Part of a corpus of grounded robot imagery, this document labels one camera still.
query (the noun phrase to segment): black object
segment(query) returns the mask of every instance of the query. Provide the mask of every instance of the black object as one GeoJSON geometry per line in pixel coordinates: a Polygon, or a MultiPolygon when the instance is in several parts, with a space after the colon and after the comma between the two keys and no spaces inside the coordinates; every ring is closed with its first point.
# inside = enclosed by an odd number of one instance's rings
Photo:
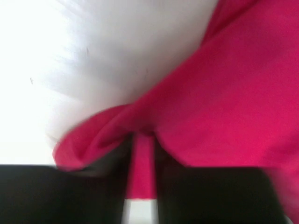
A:
{"type": "Polygon", "coordinates": [[[76,172],[1,165],[0,224],[120,224],[130,146],[128,140],[76,172]]]}
{"type": "Polygon", "coordinates": [[[155,148],[159,224],[287,223],[261,169],[184,167],[155,148]]]}
{"type": "MultiPolygon", "coordinates": [[[[1,224],[120,224],[132,138],[86,167],[0,166],[1,224]]],[[[159,224],[285,224],[258,168],[191,168],[156,142],[159,224]]]]}

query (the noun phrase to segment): blurry pink garment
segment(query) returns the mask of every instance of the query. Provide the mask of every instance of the blurry pink garment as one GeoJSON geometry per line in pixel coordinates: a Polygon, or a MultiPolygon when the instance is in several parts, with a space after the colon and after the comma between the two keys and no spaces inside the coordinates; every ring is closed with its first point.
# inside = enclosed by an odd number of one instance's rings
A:
{"type": "Polygon", "coordinates": [[[220,0],[200,49],[133,104],[69,132],[57,165],[82,168],[134,133],[128,197],[153,198],[153,133],[186,166],[269,170],[299,223],[298,12],[297,0],[220,0]]]}

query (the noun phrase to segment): pink cloth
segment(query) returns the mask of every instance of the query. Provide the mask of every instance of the pink cloth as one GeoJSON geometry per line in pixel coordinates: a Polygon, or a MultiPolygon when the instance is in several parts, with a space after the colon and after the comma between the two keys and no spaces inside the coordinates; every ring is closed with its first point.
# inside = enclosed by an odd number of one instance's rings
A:
{"type": "Polygon", "coordinates": [[[82,168],[134,133],[128,197],[153,198],[149,132],[187,166],[264,168],[299,223],[299,1],[220,0],[193,56],[133,104],[74,128],[54,157],[82,168]]]}

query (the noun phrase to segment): pink fabric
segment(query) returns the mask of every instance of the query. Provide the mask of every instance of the pink fabric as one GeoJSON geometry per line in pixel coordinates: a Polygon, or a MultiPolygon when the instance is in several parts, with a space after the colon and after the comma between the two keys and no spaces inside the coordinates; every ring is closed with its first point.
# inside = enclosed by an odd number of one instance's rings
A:
{"type": "Polygon", "coordinates": [[[128,197],[153,198],[150,131],[187,166],[266,169],[299,223],[298,12],[297,0],[221,0],[200,49],[133,104],[70,131],[57,165],[81,168],[133,132],[128,197]]]}

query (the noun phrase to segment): white surface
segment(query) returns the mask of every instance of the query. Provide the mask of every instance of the white surface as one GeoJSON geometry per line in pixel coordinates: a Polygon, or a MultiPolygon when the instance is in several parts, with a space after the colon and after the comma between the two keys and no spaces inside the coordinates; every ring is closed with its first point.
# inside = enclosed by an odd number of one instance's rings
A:
{"type": "Polygon", "coordinates": [[[0,163],[134,101],[198,46],[216,0],[0,0],[0,163]]]}
{"type": "Polygon", "coordinates": [[[123,224],[157,224],[156,200],[126,200],[123,224]]]}

